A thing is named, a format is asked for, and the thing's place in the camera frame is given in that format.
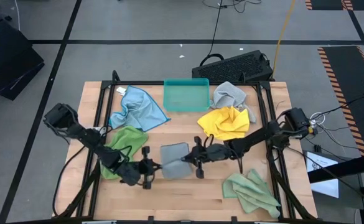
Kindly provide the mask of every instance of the green cloth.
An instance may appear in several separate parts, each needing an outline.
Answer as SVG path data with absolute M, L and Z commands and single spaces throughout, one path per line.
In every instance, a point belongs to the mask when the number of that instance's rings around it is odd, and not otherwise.
M 278 201 L 271 195 L 268 185 L 256 170 L 248 172 L 247 177 L 232 174 L 222 185 L 223 198 L 238 198 L 245 213 L 251 213 L 257 208 L 263 208 L 273 218 L 280 216 Z
M 131 152 L 129 153 L 129 160 L 133 161 L 133 155 L 142 147 L 142 145 L 147 141 L 149 136 L 132 126 L 125 126 L 114 134 L 113 140 L 106 146 L 118 150 L 126 146 L 132 146 Z M 122 151 L 124 155 L 128 153 L 128 149 Z M 119 176 L 113 174 L 112 171 L 107 169 L 100 162 L 100 173 L 104 179 L 113 180 L 117 179 Z

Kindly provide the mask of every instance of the gray cloth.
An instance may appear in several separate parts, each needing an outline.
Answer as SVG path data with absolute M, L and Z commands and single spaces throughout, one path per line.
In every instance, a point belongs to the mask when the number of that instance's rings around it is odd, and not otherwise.
M 220 109 L 225 106 L 234 106 L 238 110 L 248 110 L 248 117 L 251 123 L 256 123 L 256 116 L 252 110 L 245 104 L 246 93 L 235 87 L 230 82 L 220 84 L 213 92 L 211 108 Z
M 161 171 L 165 179 L 187 177 L 192 173 L 189 163 L 183 162 L 182 157 L 189 153 L 189 145 L 185 142 L 161 146 Z

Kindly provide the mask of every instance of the black metal frame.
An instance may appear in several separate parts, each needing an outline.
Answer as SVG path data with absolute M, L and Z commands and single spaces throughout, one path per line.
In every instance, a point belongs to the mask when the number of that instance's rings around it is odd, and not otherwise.
M 112 80 L 101 82 L 98 104 L 97 104 L 95 120 L 94 120 L 94 126 L 98 126 L 100 123 L 100 114 L 103 110 L 103 102 L 104 102 L 106 89 L 109 88 L 110 93 L 108 95 L 104 126 L 108 125 L 108 121 L 109 121 L 110 114 L 111 114 L 111 108 L 113 105 L 114 90 L 115 90 L 116 85 L 163 85 L 163 84 L 164 84 L 163 81 L 121 81 L 119 79 L 118 74 L 115 71 L 113 71 Z M 210 85 L 220 85 L 220 84 L 222 84 L 222 83 L 221 82 L 210 82 Z M 252 86 L 255 88 L 256 94 L 258 96 L 259 110 L 261 113 L 261 121 L 262 121 L 263 125 L 265 125 L 269 121 L 268 114 L 266 112 L 266 105 L 264 103 L 263 94 L 262 94 L 262 89 L 264 89 L 265 93 L 266 93 L 268 105 L 269 105 L 270 119 L 276 119 L 276 112 L 274 109 L 273 98 L 272 98 L 272 94 L 271 94 L 271 87 L 270 87 L 269 82 L 246 82 L 246 83 L 237 82 L 237 83 L 232 83 L 232 84 L 234 84 L 236 86 L 239 86 L 239 85 L 247 86 L 248 85 L 248 86 Z M 273 147 L 272 147 L 270 141 L 266 141 L 266 150 L 272 151 L 272 148 Z M 279 156 L 279 159 L 278 159 L 279 170 L 281 172 L 283 180 L 286 182 L 287 186 L 289 186 L 284 154 L 281 151 L 277 151 L 277 153 Z M 274 160 L 273 153 L 270 153 L 269 159 Z M 89 177 L 92 165 L 93 165 L 93 153 L 90 151 L 88 153 L 86 164 L 85 164 L 85 171 L 84 171 L 84 175 L 83 175 L 82 184 L 84 184 L 86 182 L 87 178 Z M 279 184 L 277 183 L 276 179 L 273 176 L 271 177 L 271 180 L 272 180 L 274 198 L 282 205 Z M 85 197 L 84 197 L 77 207 L 76 217 L 56 218 L 56 219 L 49 219 L 49 220 L 36 220 L 36 221 L 31 221 L 31 222 L 17 222 L 17 223 L 41 223 L 41 224 L 43 224 L 43 223 L 72 223 L 72 224 L 74 224 L 74 223 L 81 223 L 81 222 L 87 222 L 87 221 L 94 221 L 93 217 L 94 217 L 94 213 L 95 213 L 95 205 L 96 205 L 96 199 L 97 199 L 97 194 L 98 194 L 99 181 L 100 181 L 100 177 L 97 178 L 93 183 L 93 188 L 92 188 L 91 199 L 90 199 L 87 216 L 83 216 L 83 206 L 85 204 Z M 295 209 L 288 197 L 286 197 L 286 202 L 287 202 L 288 211 L 289 211 L 288 217 L 284 217 L 282 206 L 280 206 L 279 207 L 280 217 L 278 218 L 279 222 L 338 224 L 335 222 L 325 222 L 325 221 L 320 221 L 320 220 L 296 219 Z M 116 221 L 116 223 L 125 223 L 125 224 L 127 224 L 127 223 L 154 224 L 154 222 L 163 223 L 163 224 L 173 224 L 173 223 L 196 223 L 196 224 L 199 224 L 199 223 L 201 223 L 201 224 L 209 224 L 209 223 L 211 223 L 211 224 L 212 223 L 214 223 L 214 224 L 226 224 L 226 223 L 251 224 L 252 223 L 252 224 L 254 224 L 254 223 L 257 223 L 257 222 L 239 222 L 237 220 L 237 217 L 230 217 L 230 221 L 193 221 L 193 220 L 191 220 L 191 221 L 190 220 L 189 221 L 183 221 L 183 220 L 180 220 L 180 221 L 155 221 L 153 216 L 149 216 L 147 218 L 147 220 L 117 220 Z

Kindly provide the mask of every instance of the yellow cloth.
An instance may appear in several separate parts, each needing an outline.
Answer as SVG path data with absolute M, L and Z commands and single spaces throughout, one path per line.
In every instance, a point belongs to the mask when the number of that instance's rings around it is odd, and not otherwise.
M 197 122 L 207 136 L 213 134 L 213 137 L 219 140 L 243 138 L 250 128 L 247 109 L 239 112 L 234 107 L 213 110 Z

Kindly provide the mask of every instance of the teal plastic tray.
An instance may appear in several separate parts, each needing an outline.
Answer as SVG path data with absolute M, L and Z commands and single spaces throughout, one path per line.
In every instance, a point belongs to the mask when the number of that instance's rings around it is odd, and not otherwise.
M 164 81 L 164 108 L 167 111 L 206 111 L 210 106 L 207 78 L 167 79 Z

